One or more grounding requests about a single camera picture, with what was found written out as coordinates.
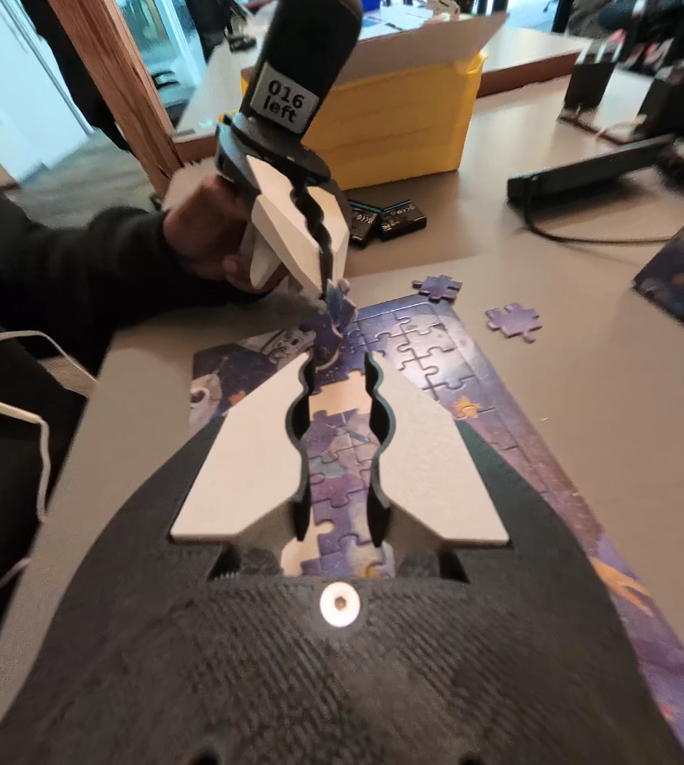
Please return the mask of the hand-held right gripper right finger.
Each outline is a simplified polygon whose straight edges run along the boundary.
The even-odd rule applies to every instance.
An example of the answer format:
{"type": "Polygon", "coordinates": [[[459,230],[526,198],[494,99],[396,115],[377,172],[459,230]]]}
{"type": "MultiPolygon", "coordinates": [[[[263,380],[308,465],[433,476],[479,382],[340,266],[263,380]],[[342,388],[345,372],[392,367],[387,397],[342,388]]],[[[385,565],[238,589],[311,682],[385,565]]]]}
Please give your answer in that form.
{"type": "Polygon", "coordinates": [[[372,543],[502,548],[509,533],[468,446],[472,429],[381,353],[365,358],[369,427],[379,446],[366,502],[372,543]]]}

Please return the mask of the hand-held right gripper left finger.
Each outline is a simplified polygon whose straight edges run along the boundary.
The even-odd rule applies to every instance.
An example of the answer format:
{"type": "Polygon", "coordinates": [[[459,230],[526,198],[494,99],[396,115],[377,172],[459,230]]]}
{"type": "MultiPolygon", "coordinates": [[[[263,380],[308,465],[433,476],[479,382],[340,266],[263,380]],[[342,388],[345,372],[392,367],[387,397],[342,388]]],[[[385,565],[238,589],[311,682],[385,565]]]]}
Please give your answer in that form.
{"type": "Polygon", "coordinates": [[[287,544],[310,524],[309,458],[314,387],[301,353],[214,422],[214,438],[171,527],[181,542],[287,544]]]}

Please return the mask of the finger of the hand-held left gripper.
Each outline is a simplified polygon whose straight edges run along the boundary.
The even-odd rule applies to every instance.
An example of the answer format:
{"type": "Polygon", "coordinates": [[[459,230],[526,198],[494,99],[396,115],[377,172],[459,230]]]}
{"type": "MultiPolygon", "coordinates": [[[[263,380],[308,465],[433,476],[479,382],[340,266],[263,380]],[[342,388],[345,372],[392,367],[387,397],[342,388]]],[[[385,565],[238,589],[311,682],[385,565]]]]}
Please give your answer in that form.
{"type": "Polygon", "coordinates": [[[254,288],[266,286],[283,265],[311,298],[320,298],[320,246],[310,234],[305,216],[294,204],[288,177],[260,158],[249,157],[259,192],[251,211],[255,241],[250,279],[254,288]]]}
{"type": "Polygon", "coordinates": [[[330,236],[333,252],[331,282],[345,275],[352,215],[349,202],[336,184],[311,186],[310,195],[323,212],[323,226],[330,236]]]}

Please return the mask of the purple jigsaw puzzle piece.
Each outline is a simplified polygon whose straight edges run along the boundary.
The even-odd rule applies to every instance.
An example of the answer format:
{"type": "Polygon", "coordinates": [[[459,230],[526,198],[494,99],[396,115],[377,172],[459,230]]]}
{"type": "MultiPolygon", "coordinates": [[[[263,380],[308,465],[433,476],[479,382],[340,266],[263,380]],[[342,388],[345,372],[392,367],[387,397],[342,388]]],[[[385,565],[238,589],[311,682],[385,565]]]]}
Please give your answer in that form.
{"type": "Polygon", "coordinates": [[[349,298],[350,283],[342,278],[334,282],[329,279],[326,283],[326,291],[319,301],[319,311],[326,316],[331,326],[339,331],[344,331],[357,318],[358,309],[356,304],[349,298]]]}
{"type": "Polygon", "coordinates": [[[535,332],[542,329],[538,311],[519,302],[492,308],[485,315],[490,330],[500,331],[507,338],[520,337],[526,343],[535,342],[535,332]]]}
{"type": "Polygon", "coordinates": [[[442,301],[453,303],[461,291],[463,283],[453,280],[448,275],[427,276],[412,281],[412,288],[419,295],[433,303],[442,301]]]}

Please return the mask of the space jigsaw puzzle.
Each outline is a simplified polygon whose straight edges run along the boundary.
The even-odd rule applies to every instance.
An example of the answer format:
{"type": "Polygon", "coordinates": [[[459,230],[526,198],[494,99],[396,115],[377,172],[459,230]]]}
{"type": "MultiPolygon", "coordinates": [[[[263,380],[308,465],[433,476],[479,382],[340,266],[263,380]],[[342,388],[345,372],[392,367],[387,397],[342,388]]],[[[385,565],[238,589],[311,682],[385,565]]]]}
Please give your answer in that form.
{"type": "Polygon", "coordinates": [[[566,521],[613,599],[656,702],[684,745],[684,646],[446,302],[414,296],[361,309],[337,356],[316,372],[304,436],[313,497],[304,541],[281,553],[289,576],[393,576],[366,525],[369,469],[364,357],[379,351],[490,444],[566,521]]]}

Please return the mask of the person's left forearm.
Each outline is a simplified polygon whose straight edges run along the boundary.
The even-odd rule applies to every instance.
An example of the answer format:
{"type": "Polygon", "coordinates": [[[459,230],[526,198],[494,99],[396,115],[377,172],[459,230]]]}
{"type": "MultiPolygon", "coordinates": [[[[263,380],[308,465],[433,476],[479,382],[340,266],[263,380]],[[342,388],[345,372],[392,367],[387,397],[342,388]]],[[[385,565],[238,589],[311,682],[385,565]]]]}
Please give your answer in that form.
{"type": "Polygon", "coordinates": [[[40,297],[90,298],[116,332],[167,311],[240,301],[230,283],[183,266],[165,240],[166,214],[115,207],[85,226],[57,228],[0,194],[0,308],[40,297]]]}

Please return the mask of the person's left hand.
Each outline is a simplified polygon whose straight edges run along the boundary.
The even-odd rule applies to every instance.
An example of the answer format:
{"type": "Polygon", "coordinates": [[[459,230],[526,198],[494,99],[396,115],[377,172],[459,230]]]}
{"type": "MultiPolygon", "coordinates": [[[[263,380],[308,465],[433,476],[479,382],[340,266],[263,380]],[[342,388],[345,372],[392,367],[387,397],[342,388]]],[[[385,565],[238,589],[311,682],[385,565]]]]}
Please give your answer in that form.
{"type": "Polygon", "coordinates": [[[251,223],[251,200],[220,175],[203,177],[180,205],[165,215],[163,232],[176,257],[194,276],[228,282],[238,290],[265,294],[288,276],[280,265],[260,288],[251,283],[251,258],[240,253],[251,223]]]}

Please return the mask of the yellow plastic bin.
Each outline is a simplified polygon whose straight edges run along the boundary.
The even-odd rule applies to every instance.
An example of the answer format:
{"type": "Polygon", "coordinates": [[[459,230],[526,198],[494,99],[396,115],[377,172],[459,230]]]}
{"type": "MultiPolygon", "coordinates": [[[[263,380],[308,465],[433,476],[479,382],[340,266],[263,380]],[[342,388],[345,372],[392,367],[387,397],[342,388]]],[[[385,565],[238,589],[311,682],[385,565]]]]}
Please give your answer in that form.
{"type": "Polygon", "coordinates": [[[342,190],[456,171],[487,55],[335,86],[303,144],[342,190]]]}

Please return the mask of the black battery charger case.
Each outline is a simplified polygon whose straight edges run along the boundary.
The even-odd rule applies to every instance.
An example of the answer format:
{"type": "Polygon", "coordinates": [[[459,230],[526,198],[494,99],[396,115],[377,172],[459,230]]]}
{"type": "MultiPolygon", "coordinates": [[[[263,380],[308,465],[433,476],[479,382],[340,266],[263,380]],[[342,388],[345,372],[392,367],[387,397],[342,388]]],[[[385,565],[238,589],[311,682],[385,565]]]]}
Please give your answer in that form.
{"type": "Polygon", "coordinates": [[[634,141],[611,152],[509,177],[509,204],[560,198],[567,194],[612,183],[619,178],[652,167],[675,143],[672,135],[634,141]]]}

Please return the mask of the small black charger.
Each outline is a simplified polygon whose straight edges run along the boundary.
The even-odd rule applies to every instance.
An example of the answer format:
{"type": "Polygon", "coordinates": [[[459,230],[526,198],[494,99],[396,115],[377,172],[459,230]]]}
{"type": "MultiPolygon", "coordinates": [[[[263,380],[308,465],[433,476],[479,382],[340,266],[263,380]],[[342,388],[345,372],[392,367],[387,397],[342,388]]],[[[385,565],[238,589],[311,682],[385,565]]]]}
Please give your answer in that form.
{"type": "Polygon", "coordinates": [[[621,44],[620,41],[606,39],[594,41],[582,50],[564,95],[564,114],[576,116],[600,106],[615,70],[621,44]]]}

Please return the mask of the wooden post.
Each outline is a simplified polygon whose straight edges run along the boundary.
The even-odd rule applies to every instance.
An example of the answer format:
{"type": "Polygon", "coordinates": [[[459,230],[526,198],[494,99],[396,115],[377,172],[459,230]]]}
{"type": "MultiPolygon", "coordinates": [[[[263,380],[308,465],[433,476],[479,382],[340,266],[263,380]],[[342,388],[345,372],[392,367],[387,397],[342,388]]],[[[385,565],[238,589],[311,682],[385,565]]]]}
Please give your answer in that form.
{"type": "Polygon", "coordinates": [[[174,127],[114,1],[50,1],[158,196],[182,167],[174,127]]]}

